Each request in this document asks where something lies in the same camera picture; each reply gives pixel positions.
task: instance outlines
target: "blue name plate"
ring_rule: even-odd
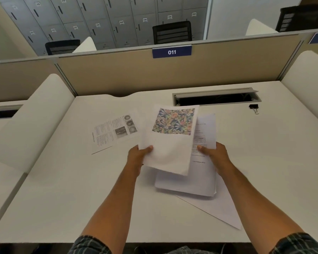
[[[152,49],[153,59],[192,55],[192,46],[175,46]]]

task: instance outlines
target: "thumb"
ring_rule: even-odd
[[[208,148],[206,148],[206,147],[204,147],[204,146],[201,146],[201,145],[197,145],[197,149],[198,149],[201,153],[203,153],[203,154],[205,154],[205,155],[209,155]]]
[[[140,151],[141,151],[141,154],[142,154],[142,155],[146,155],[146,154],[150,153],[151,151],[153,151],[153,146],[150,145],[150,146],[148,146],[146,149],[142,149],[142,150],[140,150]]]

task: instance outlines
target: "forearm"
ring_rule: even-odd
[[[113,254],[122,253],[127,239],[136,179],[134,169],[126,165],[110,194],[82,232],[82,235],[101,240]]]
[[[259,254],[267,254],[280,239],[303,232],[291,218],[260,194],[233,164],[227,164],[224,171],[224,182],[245,231]]]

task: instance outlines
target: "plaid shirt sleeve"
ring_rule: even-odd
[[[68,254],[112,254],[112,252],[100,240],[82,235],[74,242]]]
[[[307,233],[294,233],[281,239],[270,254],[318,254],[318,242]]]

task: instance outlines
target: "hand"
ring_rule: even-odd
[[[146,154],[153,150],[153,146],[148,146],[146,149],[140,150],[138,145],[134,146],[128,151],[127,163],[125,168],[129,168],[136,172],[136,176],[140,174],[140,168],[143,165],[144,157]]]
[[[229,159],[229,155],[227,154],[225,145],[221,143],[217,142],[216,149],[208,149],[201,145],[198,145],[197,149],[201,153],[208,155],[211,158],[214,166],[216,167],[218,174],[221,176],[226,170],[229,170],[234,167],[234,165]]]

